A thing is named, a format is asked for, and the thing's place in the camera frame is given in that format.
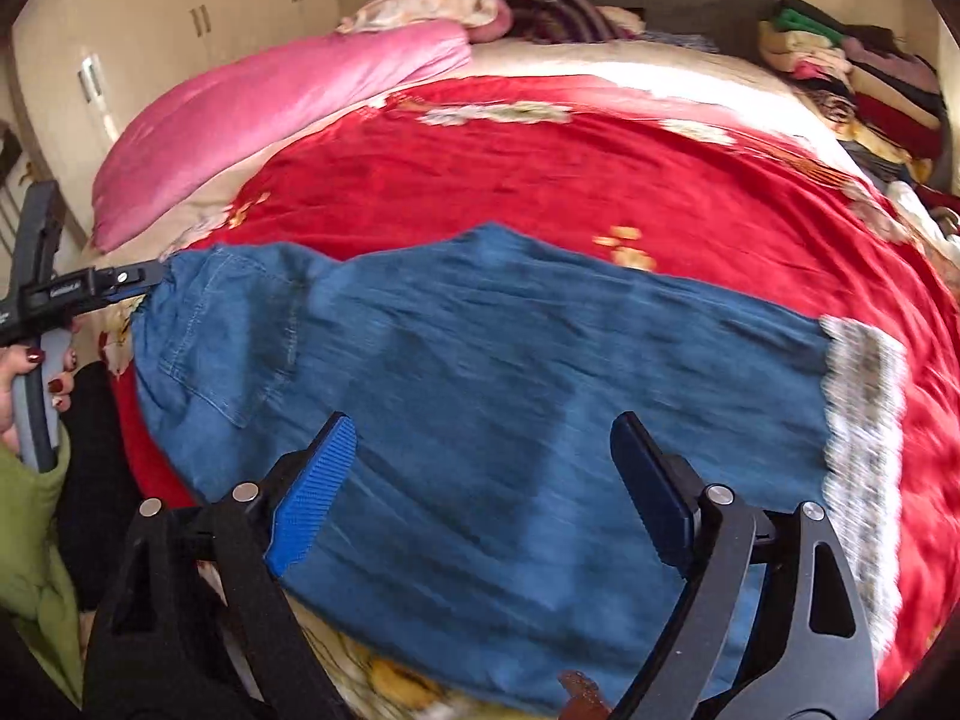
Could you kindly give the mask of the left hand red nails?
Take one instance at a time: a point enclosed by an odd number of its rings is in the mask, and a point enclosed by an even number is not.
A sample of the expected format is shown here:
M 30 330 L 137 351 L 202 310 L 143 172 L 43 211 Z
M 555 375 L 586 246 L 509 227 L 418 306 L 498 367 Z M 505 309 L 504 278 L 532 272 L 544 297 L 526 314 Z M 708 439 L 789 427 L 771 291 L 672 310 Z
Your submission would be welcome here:
M 20 455 L 20 438 L 18 429 L 14 426 L 13 414 L 13 382 L 20 376 L 25 376 L 43 364 L 44 353 L 39 348 L 28 348 L 22 344 L 7 346 L 2 349 L 2 366 L 0 366 L 0 429 L 2 442 L 15 457 Z M 47 383 L 50 395 L 50 405 L 63 415 L 70 410 L 71 394 L 75 388 L 73 372 L 78 366 L 78 358 L 73 348 L 68 348 L 64 354 L 64 370 Z

